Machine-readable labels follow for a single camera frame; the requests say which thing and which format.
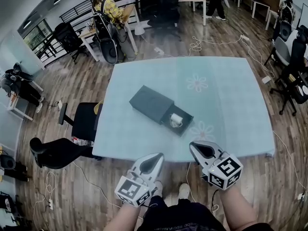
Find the light blue tablecloth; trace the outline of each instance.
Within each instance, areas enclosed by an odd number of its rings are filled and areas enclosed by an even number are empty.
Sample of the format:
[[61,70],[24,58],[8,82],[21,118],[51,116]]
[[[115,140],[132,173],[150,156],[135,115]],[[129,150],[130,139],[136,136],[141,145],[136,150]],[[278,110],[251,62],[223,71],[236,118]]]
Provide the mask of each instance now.
[[[194,116],[179,137],[129,104],[142,85]],[[136,160],[162,152],[193,161],[189,143],[216,142],[237,157],[275,152],[269,115],[244,58],[178,57],[117,64],[107,88],[93,154]]]

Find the gray pants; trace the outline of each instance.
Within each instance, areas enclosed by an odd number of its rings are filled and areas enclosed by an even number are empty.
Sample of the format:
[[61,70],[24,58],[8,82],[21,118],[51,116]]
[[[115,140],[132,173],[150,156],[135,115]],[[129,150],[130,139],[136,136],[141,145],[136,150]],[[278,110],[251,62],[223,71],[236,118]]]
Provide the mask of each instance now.
[[119,60],[123,60],[124,59],[124,55],[126,55],[126,58],[129,60],[129,61],[133,61],[136,57],[135,55],[135,52],[131,46],[131,43],[130,43],[130,40],[129,40],[129,37],[126,33],[126,30],[125,29],[118,29],[117,30],[117,37],[118,37],[118,41],[119,41],[119,44],[121,46],[121,50],[122,52],[119,52],[119,55],[118,55],[118,59]]

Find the wooden floor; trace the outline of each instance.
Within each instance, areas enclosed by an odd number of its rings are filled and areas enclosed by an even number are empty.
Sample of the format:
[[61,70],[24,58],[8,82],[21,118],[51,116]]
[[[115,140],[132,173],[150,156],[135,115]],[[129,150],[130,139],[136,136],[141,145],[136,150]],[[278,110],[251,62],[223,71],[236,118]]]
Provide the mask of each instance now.
[[[157,57],[154,47],[158,46],[165,54],[172,56],[188,55],[190,43],[195,43],[192,36],[197,39],[204,39],[209,42],[222,43],[236,41],[240,33],[248,36],[254,47],[261,53],[264,59],[270,53],[270,43],[261,38],[269,38],[272,30],[265,31],[264,18],[251,18],[250,10],[236,8],[233,2],[227,14],[227,21],[223,22],[213,19],[206,20],[206,26],[202,25],[202,10],[192,13],[187,4],[181,4],[181,30],[182,42],[173,36],[151,37],[153,30],[146,30],[141,37],[136,37],[136,43],[140,53],[136,60],[152,59]],[[251,53],[259,59],[257,53]],[[308,106],[307,104],[296,105],[297,116],[292,116],[290,104],[287,104],[283,115],[279,115],[282,106],[280,96],[269,94],[271,87],[275,87],[273,81],[264,85],[261,80],[268,73],[260,64],[255,62],[247,52],[247,46],[239,42],[236,44],[211,45],[202,43],[202,50],[192,51],[194,56],[233,56],[247,58],[263,93],[273,130],[281,137],[292,155],[297,168],[299,180],[306,181],[305,161],[307,159],[308,145]],[[68,103],[67,113],[74,117],[77,105],[80,102],[98,102],[104,99],[108,80],[112,74],[113,66],[106,62],[95,62],[89,56],[80,56],[79,61],[74,65],[70,56],[66,56],[47,67],[37,77],[37,83],[45,91],[44,96],[47,103],[44,103],[42,111],[34,114],[34,107],[29,107],[29,113],[34,115],[34,121],[25,120],[20,134],[19,149],[17,158],[28,166],[29,174],[33,177],[29,183],[16,181],[16,191],[20,200],[24,203],[24,209],[29,219],[33,219],[33,206],[36,201],[42,200],[43,196],[36,193],[38,188],[45,193],[45,178],[49,170],[39,168],[29,149],[29,141],[33,137],[40,138],[43,142],[52,141],[64,137],[66,125],[58,124],[58,108],[48,106],[61,99]],[[305,225],[307,215],[307,202],[302,209],[300,217],[299,202],[297,195],[303,189],[297,184],[294,168],[286,148],[275,137],[276,153],[273,158],[264,155],[241,158],[244,165],[243,176],[238,183],[242,194],[253,205],[258,213],[260,222],[268,222],[275,230],[301,230]],[[85,170],[88,179],[99,185],[105,192],[108,199],[121,204],[115,198],[114,189],[122,174],[130,168],[132,162],[105,158],[102,161],[95,161],[88,158],[79,158],[76,164]],[[165,163],[160,180],[164,185],[164,196],[168,196],[169,205],[176,204],[177,192],[181,183],[185,182],[187,163]],[[117,213],[117,207],[107,204],[99,189],[89,185],[83,177],[80,169],[74,164],[61,169],[51,170],[57,176],[56,189],[53,192],[54,210],[47,209],[47,202],[39,203],[34,213],[34,221],[38,228],[49,231],[99,231],[104,228],[107,222]],[[188,180],[192,188],[194,198],[202,204],[211,204],[214,188],[200,179],[201,169],[192,165],[188,174]],[[215,196],[215,204],[220,208],[216,217],[226,225],[224,212],[219,200],[219,194]]]

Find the sneaker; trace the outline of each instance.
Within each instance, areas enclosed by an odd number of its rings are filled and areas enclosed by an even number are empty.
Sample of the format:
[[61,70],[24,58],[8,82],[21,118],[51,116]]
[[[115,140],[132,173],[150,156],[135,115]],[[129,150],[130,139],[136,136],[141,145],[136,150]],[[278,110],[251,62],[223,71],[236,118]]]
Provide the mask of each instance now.
[[188,199],[189,196],[189,185],[186,183],[181,184],[179,189],[179,199]]
[[219,20],[222,20],[222,21],[225,21],[225,20],[226,20],[226,18],[221,18],[221,17],[219,17],[219,16],[216,16],[216,19],[219,19]]
[[35,113],[40,112],[41,108],[43,107],[43,103],[39,103],[37,109],[35,110]]
[[155,185],[156,185],[156,191],[153,194],[154,196],[160,196],[163,197],[163,184],[160,181],[155,181]]

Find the yellow plaid shirt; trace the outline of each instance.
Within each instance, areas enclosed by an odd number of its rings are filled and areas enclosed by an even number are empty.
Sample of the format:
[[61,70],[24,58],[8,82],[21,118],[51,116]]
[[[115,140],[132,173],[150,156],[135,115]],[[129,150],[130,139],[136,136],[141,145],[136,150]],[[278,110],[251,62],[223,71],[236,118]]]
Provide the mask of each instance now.
[[[101,5],[100,2],[95,6],[95,9],[97,11],[101,11]],[[108,17],[111,19],[111,22],[118,26],[118,23],[122,23],[122,15],[123,15],[123,9],[119,9],[116,5],[115,1],[113,0],[106,0],[104,5],[104,13],[108,15]]]

